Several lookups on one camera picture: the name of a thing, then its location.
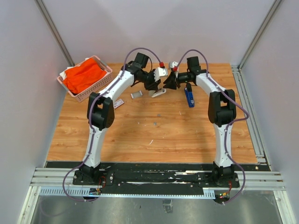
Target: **debris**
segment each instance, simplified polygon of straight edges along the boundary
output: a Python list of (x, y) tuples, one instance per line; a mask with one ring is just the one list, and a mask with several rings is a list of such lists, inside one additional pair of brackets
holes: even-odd
[(142, 97), (142, 96), (143, 96), (143, 94), (142, 94), (141, 90), (139, 90), (138, 92), (131, 93), (132, 99), (135, 99), (135, 98), (138, 98), (138, 97)]
[(117, 100), (114, 104), (113, 107), (114, 109), (116, 109), (117, 107), (120, 107), (121, 105), (123, 105), (125, 102), (122, 99)]

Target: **wood grain surface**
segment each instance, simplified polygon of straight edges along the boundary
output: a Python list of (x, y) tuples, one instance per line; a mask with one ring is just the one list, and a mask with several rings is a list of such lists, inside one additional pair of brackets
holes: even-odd
[[(110, 66), (116, 76), (122, 64)], [(179, 69), (185, 71), (186, 64)], [(235, 91), (236, 101), (240, 103), (230, 65), (210, 64), (209, 70), (220, 85)], [(143, 96), (132, 99), (130, 94), (139, 90)], [(189, 108), (183, 86), (176, 91), (167, 89), (165, 94), (156, 98), (148, 96), (143, 84), (127, 88), (120, 96), (125, 104), (115, 110), (115, 121), (106, 134), (101, 160), (213, 162), (216, 144), (214, 128), (207, 116), (209, 98), (199, 87), (193, 86), (192, 91), (195, 107)], [(83, 159), (89, 136), (87, 103), (87, 99), (78, 103), (66, 95), (47, 160)], [(237, 118), (243, 116), (237, 108)], [(245, 121), (233, 126), (232, 156), (240, 163), (256, 163)]]

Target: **gray wall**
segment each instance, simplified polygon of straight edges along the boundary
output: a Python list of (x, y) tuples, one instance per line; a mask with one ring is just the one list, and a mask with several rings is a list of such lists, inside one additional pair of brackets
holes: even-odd
[(50, 146), (67, 62), (33, 0), (1, 1), (0, 52), (0, 222), (14, 224)]
[(190, 49), (238, 64), (273, 0), (44, 0), (75, 62), (123, 62), (148, 47), (164, 62)]
[(299, 1), (286, 0), (243, 72), (270, 162), (299, 220)]

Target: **plastic basket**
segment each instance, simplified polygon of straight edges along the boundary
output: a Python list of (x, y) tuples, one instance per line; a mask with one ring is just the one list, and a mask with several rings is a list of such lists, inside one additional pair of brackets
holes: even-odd
[(74, 97), (78, 102), (82, 102), (83, 100), (85, 100), (87, 97), (89, 97), (89, 95), (94, 92), (99, 90), (101, 87), (109, 84), (112, 81), (112, 69), (102, 60), (100, 60), (97, 56), (91, 56), (91, 58), (93, 58), (98, 65), (100, 66), (101, 69), (105, 70), (107, 72), (107, 74), (100, 79), (99, 81), (95, 82), (93, 85), (91, 85), (90, 87), (88, 87), (86, 90), (80, 92), (77, 95), (74, 95), (71, 91), (68, 90), (68, 88), (63, 84), (63, 79), (61, 76), (57, 77), (58, 82), (68, 91), (68, 93)]

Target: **red cloth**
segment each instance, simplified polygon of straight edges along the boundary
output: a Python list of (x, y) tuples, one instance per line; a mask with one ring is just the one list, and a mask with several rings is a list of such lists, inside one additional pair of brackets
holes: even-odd
[(64, 85), (72, 93), (78, 94), (102, 79), (106, 71), (102, 70), (93, 58), (89, 58), (80, 66), (66, 70), (65, 74)]

